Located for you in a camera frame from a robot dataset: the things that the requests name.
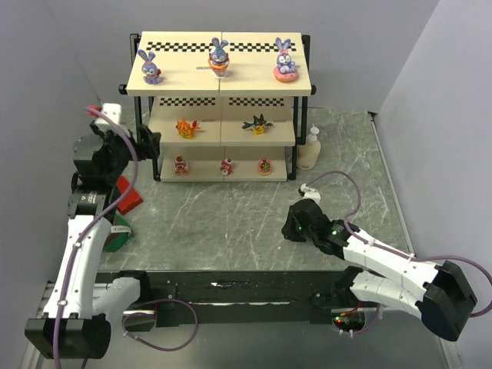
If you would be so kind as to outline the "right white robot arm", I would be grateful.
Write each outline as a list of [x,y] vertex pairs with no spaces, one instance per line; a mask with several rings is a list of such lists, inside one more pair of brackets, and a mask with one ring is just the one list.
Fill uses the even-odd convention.
[[352,265],[341,285],[359,301],[374,302],[420,319],[433,334],[457,341],[477,298],[459,265],[416,261],[353,224],[330,220],[312,199],[291,205],[281,230],[289,241],[309,241]]

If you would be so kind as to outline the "black dragon toy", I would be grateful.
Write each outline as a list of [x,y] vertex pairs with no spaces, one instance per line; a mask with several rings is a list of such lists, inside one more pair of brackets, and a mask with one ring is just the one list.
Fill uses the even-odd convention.
[[272,122],[267,121],[263,114],[259,116],[253,116],[253,122],[245,121],[242,125],[242,129],[245,131],[252,131],[254,135],[262,135],[265,133],[266,128],[273,127]]

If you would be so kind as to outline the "strawberry cake slice toy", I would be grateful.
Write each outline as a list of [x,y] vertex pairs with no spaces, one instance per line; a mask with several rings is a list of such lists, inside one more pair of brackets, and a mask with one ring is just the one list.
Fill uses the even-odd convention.
[[188,174],[188,164],[182,156],[178,156],[175,159],[175,175],[187,175]]

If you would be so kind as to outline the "purple bunny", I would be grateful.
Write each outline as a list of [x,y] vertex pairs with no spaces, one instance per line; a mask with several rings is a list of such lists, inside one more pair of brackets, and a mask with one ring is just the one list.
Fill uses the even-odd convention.
[[230,64],[229,55],[226,50],[229,42],[225,39],[221,40],[213,37],[211,43],[213,48],[209,52],[208,65],[216,78],[226,78]]
[[144,60],[141,67],[141,71],[144,74],[144,82],[148,85],[157,85],[162,83],[164,78],[161,75],[161,69],[154,63],[154,59],[156,57],[155,53],[138,49],[137,54]]
[[275,79],[283,83],[295,81],[298,78],[298,69],[289,54],[291,40],[287,38],[282,41],[280,37],[277,37],[275,39],[275,44],[278,47],[276,67],[273,70]]

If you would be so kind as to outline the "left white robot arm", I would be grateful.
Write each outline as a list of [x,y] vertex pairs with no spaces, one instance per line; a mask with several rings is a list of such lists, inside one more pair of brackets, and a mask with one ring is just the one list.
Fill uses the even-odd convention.
[[144,271],[120,271],[98,285],[98,263],[117,211],[115,201],[128,196],[117,181],[128,163],[160,155],[161,133],[138,127],[121,137],[91,123],[91,134],[73,146],[76,168],[68,200],[65,253],[51,296],[40,317],[29,318],[25,336],[47,359],[100,359],[126,308],[150,298]]

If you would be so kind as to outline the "orange fox toy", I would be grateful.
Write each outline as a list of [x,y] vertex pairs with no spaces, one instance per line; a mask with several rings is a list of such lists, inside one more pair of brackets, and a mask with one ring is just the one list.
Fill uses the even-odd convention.
[[178,135],[186,139],[192,139],[194,137],[194,133],[201,130],[201,127],[198,125],[197,120],[189,123],[186,121],[185,118],[178,120],[175,127],[177,129]]

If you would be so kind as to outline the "pink strawberry tart toy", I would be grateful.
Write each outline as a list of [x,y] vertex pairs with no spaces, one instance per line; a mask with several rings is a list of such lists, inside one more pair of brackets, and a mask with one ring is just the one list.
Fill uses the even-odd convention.
[[258,161],[258,174],[262,176],[267,176],[272,172],[271,162],[267,158],[262,158]]

